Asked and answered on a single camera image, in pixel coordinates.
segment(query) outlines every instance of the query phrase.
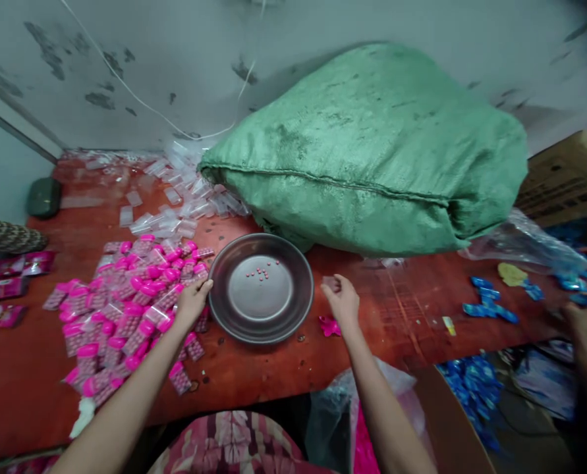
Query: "green sack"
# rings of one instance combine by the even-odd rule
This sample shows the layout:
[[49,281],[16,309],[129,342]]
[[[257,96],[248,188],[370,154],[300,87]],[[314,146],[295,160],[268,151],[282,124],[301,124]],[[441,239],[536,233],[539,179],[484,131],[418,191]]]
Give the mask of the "green sack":
[[309,74],[199,169],[303,251],[409,256],[467,247],[502,223],[526,158],[515,118],[421,52],[384,43]]

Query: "orange table surface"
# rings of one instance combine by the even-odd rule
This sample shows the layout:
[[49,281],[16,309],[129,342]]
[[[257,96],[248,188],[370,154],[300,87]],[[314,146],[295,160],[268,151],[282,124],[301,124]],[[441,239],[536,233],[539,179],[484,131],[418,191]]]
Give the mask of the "orange table surface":
[[[135,208],[135,218],[146,211],[157,213],[167,203],[165,185],[157,181],[150,191],[142,188],[142,171],[131,166],[87,171],[83,162],[68,159],[59,161],[53,175],[63,184],[65,198],[95,200],[98,206],[62,209],[48,221],[28,222],[49,236],[48,249],[58,254],[51,274],[32,279],[26,296],[6,302],[29,310],[16,328],[0,329],[0,458],[66,444],[78,417],[80,397],[61,383],[76,361],[65,355],[58,313],[41,308],[46,297],[58,282],[89,281],[105,242],[134,240],[128,229],[118,226],[119,208],[127,204],[124,196],[133,187],[144,199]],[[219,252],[235,238],[259,231],[251,218],[201,219],[194,241]],[[325,338],[318,324],[318,317],[329,313],[319,288],[323,275],[341,273],[353,281],[361,297],[361,327],[372,352],[407,371],[557,336],[546,307],[567,299],[551,277],[532,275],[546,294],[546,301],[533,302],[522,288],[501,282],[497,261],[470,261],[454,252],[413,257],[390,269],[321,246],[307,258],[316,297],[296,334],[277,346],[253,347],[211,323],[201,335],[205,356],[185,363],[190,378],[199,382],[197,391],[178,396],[165,383],[150,425],[325,388],[349,361],[343,341]],[[471,276],[493,282],[502,293],[501,304],[514,311],[520,323],[465,316],[462,303],[478,303]],[[457,335],[450,335],[443,316],[453,320]]]

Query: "pink patterned fabric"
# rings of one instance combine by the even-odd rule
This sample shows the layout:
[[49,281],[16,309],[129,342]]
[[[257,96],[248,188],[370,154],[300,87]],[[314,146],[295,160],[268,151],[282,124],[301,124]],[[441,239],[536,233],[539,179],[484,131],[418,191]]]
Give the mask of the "pink patterned fabric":
[[302,458],[274,420],[250,411],[222,411],[193,421],[149,474],[326,474]]

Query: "human hand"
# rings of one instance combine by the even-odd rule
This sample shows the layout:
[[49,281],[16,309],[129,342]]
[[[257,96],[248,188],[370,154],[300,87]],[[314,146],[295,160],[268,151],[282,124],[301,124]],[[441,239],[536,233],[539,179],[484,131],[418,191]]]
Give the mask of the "human hand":
[[569,302],[561,308],[566,322],[570,326],[573,336],[587,336],[587,307]]
[[321,285],[321,290],[331,305],[333,316],[339,323],[342,332],[359,327],[359,295],[350,281],[335,275],[335,279],[341,285],[341,291],[334,293],[326,284]]
[[201,316],[206,305],[206,298],[213,285],[212,280],[199,280],[184,288],[179,295],[175,322],[186,330],[190,329]]

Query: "wire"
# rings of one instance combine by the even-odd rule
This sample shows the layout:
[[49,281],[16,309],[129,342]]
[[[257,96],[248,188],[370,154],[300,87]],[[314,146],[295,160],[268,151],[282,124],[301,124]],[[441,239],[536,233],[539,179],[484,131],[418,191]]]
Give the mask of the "wire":
[[[98,52],[98,54],[100,55],[100,57],[102,58],[102,60],[104,61],[104,63],[107,65],[107,67],[109,68],[109,70],[113,73],[113,75],[117,78],[117,80],[124,86],[124,88],[135,98],[135,100],[137,100],[137,102],[139,102],[140,104],[142,104],[143,106],[145,106],[145,108],[147,108],[148,110],[150,110],[152,113],[155,113],[156,115],[159,115],[170,126],[172,126],[177,132],[179,132],[182,135],[186,136],[189,140],[202,140],[204,138],[210,138],[210,137],[213,137],[213,136],[216,136],[216,135],[220,135],[220,134],[225,133],[225,132],[231,130],[232,128],[234,128],[234,125],[236,125],[236,120],[238,118],[238,107],[239,107],[239,104],[240,104],[240,97],[242,96],[242,93],[245,91],[245,87],[247,87],[247,82],[249,81],[249,77],[251,76],[251,73],[252,73],[252,71],[254,69],[254,66],[256,65],[256,60],[255,59],[253,60],[251,67],[247,71],[247,76],[246,76],[245,81],[244,81],[244,83],[242,85],[242,88],[240,89],[240,93],[238,94],[238,99],[236,100],[236,113],[234,114],[234,121],[232,122],[232,125],[230,125],[227,128],[224,128],[220,132],[216,132],[216,133],[210,134],[210,135],[200,136],[199,138],[194,138],[194,136],[188,135],[186,132],[184,132],[183,130],[181,130],[177,125],[173,124],[163,113],[157,111],[156,109],[153,109],[153,107],[151,107],[146,102],[144,102],[143,100],[141,100],[137,96],[137,94],[135,94],[130,89],[130,87],[127,86],[126,82],[124,82],[122,80],[122,78],[117,74],[117,72],[115,72],[115,70],[113,69],[113,67],[111,67],[111,65],[109,64],[109,61],[107,61],[107,59],[104,57],[103,51],[100,49],[100,47],[98,46],[98,44],[96,43],[96,41],[91,36],[91,33],[89,33],[89,31],[87,30],[87,28],[85,28],[85,26],[82,24],[82,21],[80,21],[80,19],[76,16],[76,14],[71,9],[71,7],[67,4],[67,2],[65,0],[61,0],[61,3],[68,10],[68,12],[71,14],[71,16],[74,17],[75,21],[81,27],[82,31],[85,33],[85,35],[87,36],[87,38],[89,39],[89,41],[91,41],[91,44],[94,46],[94,48],[96,49],[96,51]],[[260,20],[261,21],[262,21],[263,15],[265,13],[266,3],[267,3],[267,0],[262,0],[262,8],[260,10]]]

